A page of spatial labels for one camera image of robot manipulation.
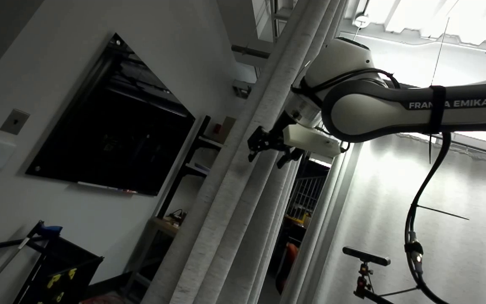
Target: power outlet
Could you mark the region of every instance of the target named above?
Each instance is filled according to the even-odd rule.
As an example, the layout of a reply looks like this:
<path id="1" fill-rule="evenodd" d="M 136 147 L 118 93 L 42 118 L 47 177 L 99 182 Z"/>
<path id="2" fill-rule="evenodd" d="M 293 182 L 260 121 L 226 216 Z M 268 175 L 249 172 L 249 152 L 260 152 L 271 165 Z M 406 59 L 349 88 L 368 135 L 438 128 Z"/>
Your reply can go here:
<path id="1" fill-rule="evenodd" d="M 27 118 L 28 118 L 28 113 L 20 111 L 20 110 L 11 110 L 0 130 L 18 135 Z"/>

